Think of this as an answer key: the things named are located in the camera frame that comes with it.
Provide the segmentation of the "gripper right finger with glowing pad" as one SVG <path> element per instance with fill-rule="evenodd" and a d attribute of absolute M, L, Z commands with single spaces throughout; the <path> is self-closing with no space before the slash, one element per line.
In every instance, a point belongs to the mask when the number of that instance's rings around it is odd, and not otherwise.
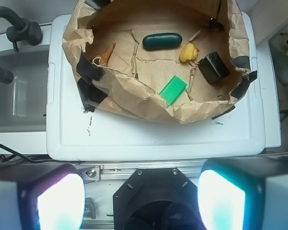
<path fill-rule="evenodd" d="M 288 157 L 210 158 L 197 200 L 208 230 L 288 230 Z"/>

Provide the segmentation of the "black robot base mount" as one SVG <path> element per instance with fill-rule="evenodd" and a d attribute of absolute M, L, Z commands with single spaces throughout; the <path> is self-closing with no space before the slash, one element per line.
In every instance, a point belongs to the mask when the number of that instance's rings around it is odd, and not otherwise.
<path fill-rule="evenodd" d="M 199 230 L 197 186 L 177 168 L 138 169 L 113 195 L 116 230 Z"/>

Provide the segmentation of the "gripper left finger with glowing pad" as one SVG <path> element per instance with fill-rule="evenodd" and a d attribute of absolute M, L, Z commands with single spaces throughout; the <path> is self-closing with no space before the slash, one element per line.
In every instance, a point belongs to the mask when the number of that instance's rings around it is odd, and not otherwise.
<path fill-rule="evenodd" d="M 70 163 L 0 164 L 0 230 L 78 230 L 84 205 Z"/>

